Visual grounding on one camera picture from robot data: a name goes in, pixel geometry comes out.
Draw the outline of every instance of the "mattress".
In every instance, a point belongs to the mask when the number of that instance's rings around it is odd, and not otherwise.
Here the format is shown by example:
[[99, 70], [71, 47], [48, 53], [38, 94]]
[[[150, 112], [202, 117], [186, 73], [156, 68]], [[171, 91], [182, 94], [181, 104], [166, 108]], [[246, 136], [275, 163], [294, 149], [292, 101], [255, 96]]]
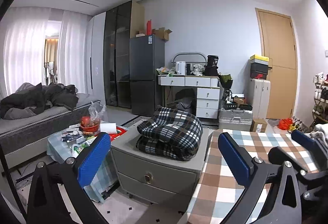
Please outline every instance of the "mattress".
[[79, 122], [88, 115], [91, 101], [99, 101], [88, 94], [77, 94], [79, 101], [74, 110], [52, 107], [43, 113], [23, 119], [0, 119], [0, 144], [4, 154], [11, 153], [30, 143]]

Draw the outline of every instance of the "black and white plaid fabric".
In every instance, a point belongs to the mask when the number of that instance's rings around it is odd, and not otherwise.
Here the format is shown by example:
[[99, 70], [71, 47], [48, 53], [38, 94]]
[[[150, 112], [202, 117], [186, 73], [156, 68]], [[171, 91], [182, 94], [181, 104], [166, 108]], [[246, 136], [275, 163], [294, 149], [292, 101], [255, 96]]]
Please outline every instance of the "black and white plaid fabric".
[[136, 144], [139, 150], [183, 161], [196, 155], [203, 134], [196, 116], [161, 106], [149, 120], [139, 124], [137, 130], [142, 135]]

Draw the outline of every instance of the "checkered tablecloth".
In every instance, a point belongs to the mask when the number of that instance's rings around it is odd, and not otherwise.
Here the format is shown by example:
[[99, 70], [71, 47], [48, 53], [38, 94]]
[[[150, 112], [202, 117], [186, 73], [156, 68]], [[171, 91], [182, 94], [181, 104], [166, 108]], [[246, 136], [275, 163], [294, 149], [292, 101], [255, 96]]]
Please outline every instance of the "checkered tablecloth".
[[[220, 223], [244, 190], [243, 186], [237, 184], [218, 149], [218, 137], [222, 132], [228, 132], [236, 143], [243, 146], [252, 157], [259, 156], [269, 163], [268, 152], [272, 147], [280, 146], [285, 152], [297, 159], [309, 172], [318, 171], [309, 153], [293, 141], [290, 134], [216, 130], [212, 135], [199, 182], [190, 200], [187, 212], [178, 222], [179, 224], [187, 222], [190, 224]], [[269, 188], [270, 184], [266, 184], [247, 223], [257, 219]]]
[[[53, 160], [58, 163], [63, 163], [67, 158], [72, 156], [72, 151], [66, 142], [61, 140], [62, 131], [52, 134], [48, 138], [47, 154], [52, 157]], [[117, 175], [115, 172], [114, 164], [110, 153], [106, 155], [106, 158], [101, 163], [95, 177], [90, 185], [85, 186], [84, 190], [88, 194], [91, 200], [95, 202], [101, 202], [105, 200], [102, 197], [104, 191], [109, 190], [117, 181]]]

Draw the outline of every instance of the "beige curtain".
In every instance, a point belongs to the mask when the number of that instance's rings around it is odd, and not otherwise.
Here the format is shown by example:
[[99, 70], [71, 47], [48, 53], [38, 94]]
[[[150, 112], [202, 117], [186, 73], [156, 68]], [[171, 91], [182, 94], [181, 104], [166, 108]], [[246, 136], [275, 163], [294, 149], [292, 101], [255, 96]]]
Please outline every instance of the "beige curtain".
[[57, 71], [57, 47], [58, 39], [46, 39], [44, 48], [44, 62], [54, 63], [54, 73]]

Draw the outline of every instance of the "drawer knob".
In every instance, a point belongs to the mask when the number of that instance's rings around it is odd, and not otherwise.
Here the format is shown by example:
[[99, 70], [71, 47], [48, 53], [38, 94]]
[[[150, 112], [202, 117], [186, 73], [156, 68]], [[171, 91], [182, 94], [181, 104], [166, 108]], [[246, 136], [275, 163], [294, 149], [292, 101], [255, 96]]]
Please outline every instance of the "drawer knob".
[[151, 180], [153, 179], [153, 176], [150, 173], [147, 173], [145, 175], [145, 181], [147, 184], [151, 184]]

